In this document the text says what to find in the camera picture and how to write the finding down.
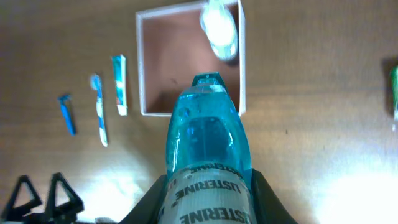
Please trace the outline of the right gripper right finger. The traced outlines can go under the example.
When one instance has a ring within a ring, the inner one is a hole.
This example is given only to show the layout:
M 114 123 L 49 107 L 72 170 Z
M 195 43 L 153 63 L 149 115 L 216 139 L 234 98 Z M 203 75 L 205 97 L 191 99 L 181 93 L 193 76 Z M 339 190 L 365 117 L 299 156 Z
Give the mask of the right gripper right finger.
M 258 224 L 298 223 L 285 209 L 263 174 L 256 169 L 252 169 L 251 190 Z

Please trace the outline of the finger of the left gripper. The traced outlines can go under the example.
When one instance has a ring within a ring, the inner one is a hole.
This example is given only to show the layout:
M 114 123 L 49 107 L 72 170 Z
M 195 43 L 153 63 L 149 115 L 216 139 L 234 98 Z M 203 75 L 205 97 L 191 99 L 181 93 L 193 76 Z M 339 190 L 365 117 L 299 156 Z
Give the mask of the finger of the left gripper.
M 23 184 L 26 184 L 27 186 L 30 200 L 23 205 L 15 207 L 17 196 Z M 30 213 L 33 208 L 38 207 L 39 205 L 42 205 L 42 200 L 40 199 L 37 191 L 34 189 L 32 182 L 27 175 L 22 175 L 18 178 L 10 199 L 2 211 L 1 221 L 21 222 L 23 221 L 24 215 Z
M 64 190 L 68 201 L 56 205 L 57 201 L 57 184 L 60 184 Z M 64 178 L 62 173 L 58 172 L 52 175 L 50 181 L 50 190 L 45 206 L 45 221 L 46 222 L 75 222 L 77 221 L 77 214 L 84 211 L 84 204 L 82 199 L 71 188 L 70 184 Z

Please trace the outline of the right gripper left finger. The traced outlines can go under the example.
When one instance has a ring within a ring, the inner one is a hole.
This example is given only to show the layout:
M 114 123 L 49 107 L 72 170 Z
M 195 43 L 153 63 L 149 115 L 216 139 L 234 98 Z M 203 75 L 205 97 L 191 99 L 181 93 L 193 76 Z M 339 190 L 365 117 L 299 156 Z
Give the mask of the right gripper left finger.
M 160 176 L 119 224 L 158 224 L 166 185 L 167 176 Z

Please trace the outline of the blue mouthwash bottle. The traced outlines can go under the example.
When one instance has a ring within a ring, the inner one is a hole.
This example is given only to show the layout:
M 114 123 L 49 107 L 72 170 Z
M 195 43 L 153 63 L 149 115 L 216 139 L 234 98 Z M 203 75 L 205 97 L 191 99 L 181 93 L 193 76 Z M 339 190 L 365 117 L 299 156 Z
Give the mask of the blue mouthwash bottle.
M 248 139 L 219 73 L 196 75 L 174 106 L 159 223 L 256 222 Z

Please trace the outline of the green soap packet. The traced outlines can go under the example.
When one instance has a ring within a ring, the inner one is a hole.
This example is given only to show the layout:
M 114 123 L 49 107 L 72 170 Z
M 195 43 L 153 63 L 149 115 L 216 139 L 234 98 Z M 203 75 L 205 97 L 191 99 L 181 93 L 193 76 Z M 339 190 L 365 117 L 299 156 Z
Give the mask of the green soap packet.
M 391 88 L 392 88 L 392 99 L 393 99 L 393 114 L 394 120 L 398 120 L 398 78 L 397 78 L 397 66 L 393 67 L 390 76 L 391 76 Z

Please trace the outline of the clear purple spray bottle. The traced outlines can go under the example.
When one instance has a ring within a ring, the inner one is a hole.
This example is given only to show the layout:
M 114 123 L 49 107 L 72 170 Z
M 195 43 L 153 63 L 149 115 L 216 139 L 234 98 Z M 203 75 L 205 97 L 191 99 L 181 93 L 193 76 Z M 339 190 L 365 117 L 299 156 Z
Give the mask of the clear purple spray bottle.
M 231 11 L 224 1 L 209 0 L 200 14 L 200 25 L 216 57 L 234 60 L 238 54 L 238 31 Z

